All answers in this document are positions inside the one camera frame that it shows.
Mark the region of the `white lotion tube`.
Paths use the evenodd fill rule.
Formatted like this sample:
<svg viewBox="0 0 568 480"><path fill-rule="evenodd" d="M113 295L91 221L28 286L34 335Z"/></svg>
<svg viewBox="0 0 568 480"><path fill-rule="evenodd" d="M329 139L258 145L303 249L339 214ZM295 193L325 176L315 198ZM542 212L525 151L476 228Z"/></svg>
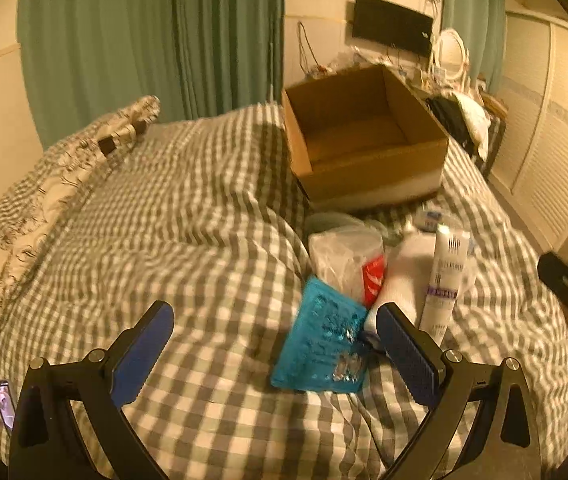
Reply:
<svg viewBox="0 0 568 480"><path fill-rule="evenodd" d="M436 231L432 272L428 281L419 329L436 344L444 341L462 284L470 233L441 224Z"/></svg>

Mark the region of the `small white blue bottle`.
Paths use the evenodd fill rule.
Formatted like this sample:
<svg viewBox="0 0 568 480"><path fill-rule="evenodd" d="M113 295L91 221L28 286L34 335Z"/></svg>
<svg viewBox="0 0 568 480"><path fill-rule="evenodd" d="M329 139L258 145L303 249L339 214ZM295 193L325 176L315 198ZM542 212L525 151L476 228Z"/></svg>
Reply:
<svg viewBox="0 0 568 480"><path fill-rule="evenodd" d="M413 224L419 230L428 233L435 233L441 224L451 229L464 230L463 223L458 217L455 217L451 212L439 209L426 208L416 211L413 217Z"/></svg>

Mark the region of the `white socks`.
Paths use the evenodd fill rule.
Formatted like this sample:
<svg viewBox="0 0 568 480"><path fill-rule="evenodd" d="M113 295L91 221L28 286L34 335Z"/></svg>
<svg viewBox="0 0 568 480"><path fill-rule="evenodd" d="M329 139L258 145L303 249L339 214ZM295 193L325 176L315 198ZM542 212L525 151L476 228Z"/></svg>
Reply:
<svg viewBox="0 0 568 480"><path fill-rule="evenodd" d="M413 233L389 252L383 286L363 326L364 337L375 351L381 350L376 317L383 304L394 302L411 323L418 326L433 269L435 245L435 234Z"/></svg>

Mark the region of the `blue sequin pouch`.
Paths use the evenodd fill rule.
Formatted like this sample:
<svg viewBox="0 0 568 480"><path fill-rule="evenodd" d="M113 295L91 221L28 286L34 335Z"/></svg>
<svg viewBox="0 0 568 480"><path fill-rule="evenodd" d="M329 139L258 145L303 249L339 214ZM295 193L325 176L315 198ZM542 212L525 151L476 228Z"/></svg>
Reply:
<svg viewBox="0 0 568 480"><path fill-rule="evenodd" d="M358 392L371 351L362 336L366 315L357 301L310 278L271 385L297 391Z"/></svg>

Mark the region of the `clear plastic bag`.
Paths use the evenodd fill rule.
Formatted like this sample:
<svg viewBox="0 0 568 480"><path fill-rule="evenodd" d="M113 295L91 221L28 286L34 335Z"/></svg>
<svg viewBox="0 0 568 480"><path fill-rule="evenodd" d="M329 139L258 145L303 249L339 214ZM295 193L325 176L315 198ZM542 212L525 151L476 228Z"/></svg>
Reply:
<svg viewBox="0 0 568 480"><path fill-rule="evenodd" d="M315 276L365 308L376 301L384 284L384 238L369 226L339 226L309 237Z"/></svg>

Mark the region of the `grey green cloth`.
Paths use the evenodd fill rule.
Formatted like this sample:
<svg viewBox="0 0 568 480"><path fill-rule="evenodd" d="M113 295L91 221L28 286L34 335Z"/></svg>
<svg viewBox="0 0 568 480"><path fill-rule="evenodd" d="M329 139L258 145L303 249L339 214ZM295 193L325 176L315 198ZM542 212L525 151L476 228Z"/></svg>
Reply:
<svg viewBox="0 0 568 480"><path fill-rule="evenodd" d="M322 233L345 226L353 226L354 228L363 228L367 226L377 231L383 237L384 243L388 246L398 245L403 240L403 229L394 230L385 226L378 220L367 219L361 220L338 211L322 211L309 214L305 218L305 237L309 238L311 234Z"/></svg>

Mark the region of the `smartphone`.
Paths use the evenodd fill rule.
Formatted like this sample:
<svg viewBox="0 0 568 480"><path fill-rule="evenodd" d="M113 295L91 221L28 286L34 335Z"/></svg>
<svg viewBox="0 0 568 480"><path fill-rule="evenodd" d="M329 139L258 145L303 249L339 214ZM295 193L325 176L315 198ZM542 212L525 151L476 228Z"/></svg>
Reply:
<svg viewBox="0 0 568 480"><path fill-rule="evenodd" d="M14 428L14 401L10 392L9 382L0 380L0 418L8 434Z"/></svg>

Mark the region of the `white louvered wardrobe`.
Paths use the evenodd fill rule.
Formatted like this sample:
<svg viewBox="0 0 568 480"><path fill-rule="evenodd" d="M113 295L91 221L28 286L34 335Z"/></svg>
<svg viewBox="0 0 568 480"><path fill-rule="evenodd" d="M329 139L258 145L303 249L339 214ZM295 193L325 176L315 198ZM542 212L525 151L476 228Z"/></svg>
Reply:
<svg viewBox="0 0 568 480"><path fill-rule="evenodd" d="M506 129L490 180L543 249L568 243L568 24L506 15Z"/></svg>

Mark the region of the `floral patterned pillow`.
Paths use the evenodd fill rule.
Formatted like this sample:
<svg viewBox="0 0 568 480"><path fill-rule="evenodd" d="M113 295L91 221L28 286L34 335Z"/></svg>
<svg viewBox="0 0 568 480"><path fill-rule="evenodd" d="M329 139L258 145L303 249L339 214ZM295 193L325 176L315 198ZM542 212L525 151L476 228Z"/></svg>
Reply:
<svg viewBox="0 0 568 480"><path fill-rule="evenodd" d="M130 151L160 110L157 96L142 96L95 119L49 148L0 199L0 318L90 177Z"/></svg>

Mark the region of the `white garment on chair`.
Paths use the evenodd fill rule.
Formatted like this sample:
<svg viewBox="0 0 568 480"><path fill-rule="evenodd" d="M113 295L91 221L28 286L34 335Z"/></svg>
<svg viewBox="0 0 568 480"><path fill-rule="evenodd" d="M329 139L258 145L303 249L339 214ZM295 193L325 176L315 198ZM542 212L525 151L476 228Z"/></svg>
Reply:
<svg viewBox="0 0 568 480"><path fill-rule="evenodd" d="M489 151L489 128L491 119L485 109L467 94L453 91L458 101L470 139L475 144L479 158L486 160Z"/></svg>

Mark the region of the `brown cardboard box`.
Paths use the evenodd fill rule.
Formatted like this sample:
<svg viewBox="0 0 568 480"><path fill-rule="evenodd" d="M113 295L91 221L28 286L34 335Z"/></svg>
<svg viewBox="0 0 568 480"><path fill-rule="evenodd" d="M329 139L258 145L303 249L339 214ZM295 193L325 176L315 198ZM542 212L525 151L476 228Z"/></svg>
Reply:
<svg viewBox="0 0 568 480"><path fill-rule="evenodd" d="M290 169L315 209L399 205L439 190L448 134L387 67L295 84L282 101Z"/></svg>

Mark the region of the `white oval vanity mirror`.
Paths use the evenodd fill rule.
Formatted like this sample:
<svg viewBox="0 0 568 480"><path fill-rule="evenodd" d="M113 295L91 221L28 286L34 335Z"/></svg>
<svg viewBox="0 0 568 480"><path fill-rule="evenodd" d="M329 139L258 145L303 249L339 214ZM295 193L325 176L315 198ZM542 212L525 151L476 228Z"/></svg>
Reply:
<svg viewBox="0 0 568 480"><path fill-rule="evenodd" d="M429 73L443 84L462 84L470 68L470 51L454 28L444 29L433 44Z"/></svg>

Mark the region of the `grey checkered duvet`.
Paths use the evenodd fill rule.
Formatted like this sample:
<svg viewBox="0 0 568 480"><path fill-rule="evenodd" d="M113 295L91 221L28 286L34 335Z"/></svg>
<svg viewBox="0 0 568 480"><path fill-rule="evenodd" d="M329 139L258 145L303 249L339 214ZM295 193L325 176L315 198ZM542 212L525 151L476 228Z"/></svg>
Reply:
<svg viewBox="0 0 568 480"><path fill-rule="evenodd" d="M172 479L376 479L425 415L384 356L358 393L270 377L311 264L283 112L153 125L90 177L0 318L0 380L107 347L155 300L175 325L124 412ZM9 436L0 418L0 459Z"/></svg>

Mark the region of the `small green curtain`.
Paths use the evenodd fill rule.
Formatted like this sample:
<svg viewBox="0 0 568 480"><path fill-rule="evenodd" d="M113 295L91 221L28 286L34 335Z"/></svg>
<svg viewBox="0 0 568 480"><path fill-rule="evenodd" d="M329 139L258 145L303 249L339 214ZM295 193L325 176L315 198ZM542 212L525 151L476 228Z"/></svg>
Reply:
<svg viewBox="0 0 568 480"><path fill-rule="evenodd" d="M470 52L470 79L484 76L496 94L505 41L505 0L442 0L441 27L453 28Z"/></svg>

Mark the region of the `black wall television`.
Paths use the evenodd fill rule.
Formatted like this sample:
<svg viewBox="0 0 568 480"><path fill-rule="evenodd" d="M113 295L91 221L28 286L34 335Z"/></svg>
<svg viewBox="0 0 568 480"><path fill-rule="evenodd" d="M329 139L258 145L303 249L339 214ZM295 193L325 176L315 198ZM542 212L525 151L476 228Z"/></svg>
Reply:
<svg viewBox="0 0 568 480"><path fill-rule="evenodd" d="M352 36L428 58L434 19L386 0L354 0Z"/></svg>

